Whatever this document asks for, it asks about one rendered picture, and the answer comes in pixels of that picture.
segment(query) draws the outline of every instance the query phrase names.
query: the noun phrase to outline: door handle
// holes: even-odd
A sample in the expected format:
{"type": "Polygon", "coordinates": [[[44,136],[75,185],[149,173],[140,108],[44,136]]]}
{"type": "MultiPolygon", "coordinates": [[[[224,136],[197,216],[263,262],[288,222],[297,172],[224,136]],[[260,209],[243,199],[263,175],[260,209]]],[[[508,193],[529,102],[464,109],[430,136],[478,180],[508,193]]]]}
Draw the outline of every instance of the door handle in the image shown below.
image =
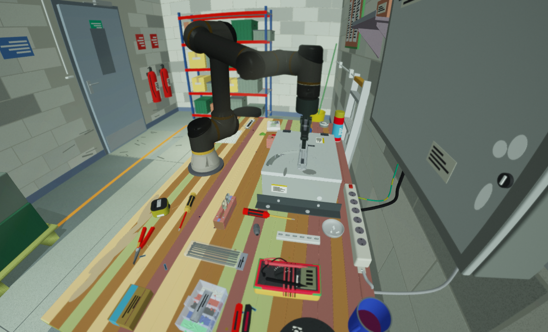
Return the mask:
{"type": "Polygon", "coordinates": [[[99,82],[89,83],[89,81],[86,81],[86,83],[88,84],[88,90],[90,91],[90,95],[92,95],[93,92],[91,92],[91,86],[92,86],[93,84],[98,84],[99,82]]]}

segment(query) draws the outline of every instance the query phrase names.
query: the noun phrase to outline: black robotic arm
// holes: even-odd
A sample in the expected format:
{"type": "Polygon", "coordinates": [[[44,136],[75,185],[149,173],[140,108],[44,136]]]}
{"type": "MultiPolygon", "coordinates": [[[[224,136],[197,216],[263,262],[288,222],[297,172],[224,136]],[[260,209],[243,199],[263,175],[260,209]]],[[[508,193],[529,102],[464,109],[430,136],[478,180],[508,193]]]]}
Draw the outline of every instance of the black robotic arm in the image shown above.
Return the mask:
{"type": "Polygon", "coordinates": [[[199,118],[188,125],[193,153],[189,166],[191,174],[206,176],[218,172],[223,162],[214,151],[214,143],[238,130],[239,122],[231,110],[228,66],[236,68],[241,78],[246,80],[297,76],[296,111],[301,114],[301,150],[306,151],[310,116],[318,112],[322,47],[301,45],[298,51],[256,51],[238,44],[231,24],[222,21],[190,23],[183,32],[183,39],[190,50],[210,58],[214,103],[211,119],[199,118]]]}

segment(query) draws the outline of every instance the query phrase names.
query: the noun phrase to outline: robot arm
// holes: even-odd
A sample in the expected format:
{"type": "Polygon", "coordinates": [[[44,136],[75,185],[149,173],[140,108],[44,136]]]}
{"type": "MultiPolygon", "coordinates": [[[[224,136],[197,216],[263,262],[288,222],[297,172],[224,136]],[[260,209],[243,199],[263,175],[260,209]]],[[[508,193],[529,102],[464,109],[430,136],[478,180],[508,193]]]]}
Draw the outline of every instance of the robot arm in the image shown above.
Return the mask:
{"type": "Polygon", "coordinates": [[[301,114],[301,150],[306,153],[310,116],[318,112],[323,64],[322,47],[301,45],[298,51],[255,51],[238,44],[233,27],[221,21],[194,21],[187,26],[183,39],[192,51],[204,53],[211,59],[214,102],[212,123],[209,124],[206,118],[190,122],[188,136],[192,153],[206,153],[208,148],[213,148],[213,144],[218,140],[214,140],[215,132],[218,133],[219,139],[223,139],[238,130],[238,121],[235,123],[230,120],[225,124],[218,122],[219,119],[234,118],[229,97],[228,66],[236,68],[241,78],[246,80],[278,75],[297,76],[296,111],[301,114]]]}

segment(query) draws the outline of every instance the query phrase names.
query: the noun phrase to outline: blue cup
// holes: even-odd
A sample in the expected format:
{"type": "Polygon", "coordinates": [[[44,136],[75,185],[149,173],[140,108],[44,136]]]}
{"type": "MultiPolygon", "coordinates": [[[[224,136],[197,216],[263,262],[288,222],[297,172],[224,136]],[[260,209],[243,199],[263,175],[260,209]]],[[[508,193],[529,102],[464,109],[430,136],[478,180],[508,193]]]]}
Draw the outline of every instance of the blue cup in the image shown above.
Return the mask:
{"type": "Polygon", "coordinates": [[[385,332],[392,319],[388,307],[373,297],[360,301],[348,320],[350,332],[385,332]]]}

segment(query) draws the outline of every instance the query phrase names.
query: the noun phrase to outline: yellow screwdriver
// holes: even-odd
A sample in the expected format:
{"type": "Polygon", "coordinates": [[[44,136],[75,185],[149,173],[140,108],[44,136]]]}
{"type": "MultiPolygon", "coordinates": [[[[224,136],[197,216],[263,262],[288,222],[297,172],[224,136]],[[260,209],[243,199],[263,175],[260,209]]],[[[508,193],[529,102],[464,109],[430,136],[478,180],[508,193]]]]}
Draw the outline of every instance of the yellow screwdriver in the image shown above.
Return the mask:
{"type": "Polygon", "coordinates": [[[179,224],[179,228],[177,229],[177,231],[182,229],[183,221],[184,219],[186,219],[186,214],[188,214],[188,212],[192,210],[192,204],[194,203],[195,199],[196,199],[196,193],[191,193],[190,197],[188,197],[188,203],[186,204],[186,207],[183,208],[185,212],[183,213],[182,222],[179,224]]]}

